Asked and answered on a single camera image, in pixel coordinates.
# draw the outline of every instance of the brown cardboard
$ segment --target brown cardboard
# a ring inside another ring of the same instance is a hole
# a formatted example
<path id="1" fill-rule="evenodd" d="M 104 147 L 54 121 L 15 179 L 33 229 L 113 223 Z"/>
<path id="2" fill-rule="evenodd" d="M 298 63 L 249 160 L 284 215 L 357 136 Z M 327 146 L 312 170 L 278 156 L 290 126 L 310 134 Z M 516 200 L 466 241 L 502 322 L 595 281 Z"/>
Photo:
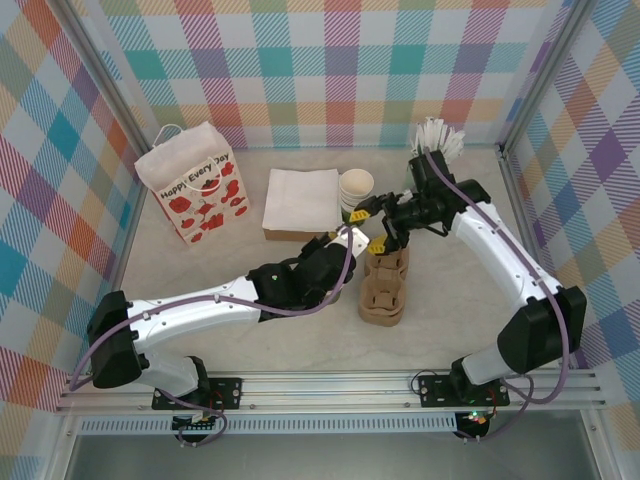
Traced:
<path id="1" fill-rule="evenodd" d="M 288 230 L 264 230 L 264 238 L 280 242 L 308 242 L 314 237 L 320 237 L 325 232 L 294 232 Z"/>

